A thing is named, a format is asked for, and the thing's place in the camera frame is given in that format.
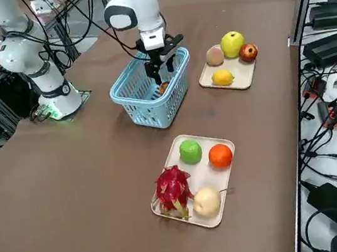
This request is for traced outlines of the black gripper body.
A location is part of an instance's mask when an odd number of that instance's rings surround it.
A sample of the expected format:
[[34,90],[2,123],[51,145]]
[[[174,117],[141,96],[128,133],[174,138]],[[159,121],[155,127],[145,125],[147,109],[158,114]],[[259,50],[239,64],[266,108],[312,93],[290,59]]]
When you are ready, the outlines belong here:
[[137,51],[140,51],[141,53],[147,54],[150,59],[157,59],[157,58],[165,58],[170,57],[174,54],[176,51],[176,48],[178,45],[182,42],[183,35],[177,34],[176,36],[165,36],[164,38],[164,46],[160,48],[156,48],[153,50],[146,50],[144,47],[144,43],[141,39],[136,41],[136,48]]

